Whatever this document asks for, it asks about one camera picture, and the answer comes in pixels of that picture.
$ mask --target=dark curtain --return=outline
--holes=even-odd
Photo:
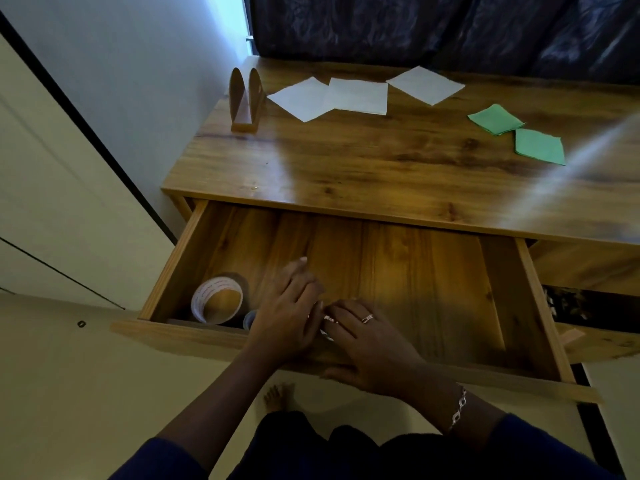
[[[266,57],[640,82],[640,0],[251,0]]]

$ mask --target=green paper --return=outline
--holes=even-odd
[[[564,148],[556,136],[533,130],[516,130],[516,153],[544,162],[564,165]]]
[[[494,136],[499,136],[507,131],[524,126],[524,123],[509,113],[500,104],[491,104],[475,114],[469,114],[468,118],[476,125],[481,126]]]

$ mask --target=dark pants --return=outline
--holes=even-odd
[[[300,411],[270,413],[229,479],[468,478],[477,458],[441,435],[401,435],[378,446],[363,432],[340,426],[329,440]]]

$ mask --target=sleeve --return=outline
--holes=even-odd
[[[493,430],[483,459],[507,478],[617,479],[585,455],[508,414]]]
[[[206,480],[207,473],[185,450],[151,438],[109,480]]]

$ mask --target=bracelet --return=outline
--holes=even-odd
[[[462,387],[462,396],[460,396],[460,399],[458,400],[458,411],[456,411],[456,413],[453,414],[451,418],[451,426],[447,430],[447,433],[450,433],[453,427],[456,425],[456,423],[460,421],[460,412],[462,411],[462,408],[464,408],[467,405],[467,389],[465,389],[464,386],[460,386],[460,387]]]

